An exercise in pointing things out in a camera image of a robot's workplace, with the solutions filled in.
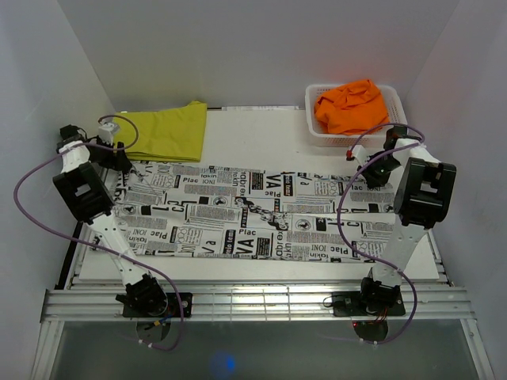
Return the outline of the newspaper print trousers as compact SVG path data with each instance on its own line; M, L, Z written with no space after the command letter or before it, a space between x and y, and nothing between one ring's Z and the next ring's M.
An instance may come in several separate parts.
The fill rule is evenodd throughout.
M369 262L393 229L392 186L348 177L137 161L105 183L138 256Z

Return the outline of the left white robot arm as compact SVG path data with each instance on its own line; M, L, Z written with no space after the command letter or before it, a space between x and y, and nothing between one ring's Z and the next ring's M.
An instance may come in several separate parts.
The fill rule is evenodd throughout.
M53 184L71 214L96 234L101 249L111 256L125 287L125 293L116 300L142 315L157 317L167 310L166 293L151 270L136 261L114 215L112 196L93 167L97 163L122 173L130 171L132 163L124 152L124 144L115 145L112 141L118 130L116 123L105 123L92 143L80 127L61 127L62 141L57 144L57 152L63 159L63 168L53 177Z

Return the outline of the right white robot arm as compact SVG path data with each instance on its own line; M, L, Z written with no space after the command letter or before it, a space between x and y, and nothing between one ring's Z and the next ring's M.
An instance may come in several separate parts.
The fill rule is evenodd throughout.
M360 164L358 170L370 189L383 187L393 171L403 169L393 202L393 231L357 295L366 314L389 310L401 302L401 273L419 241L447 216L457 174L455 165L427 151L421 135L410 135L409 126L389 125L382 151L368 155L361 146L352 148L352 158Z

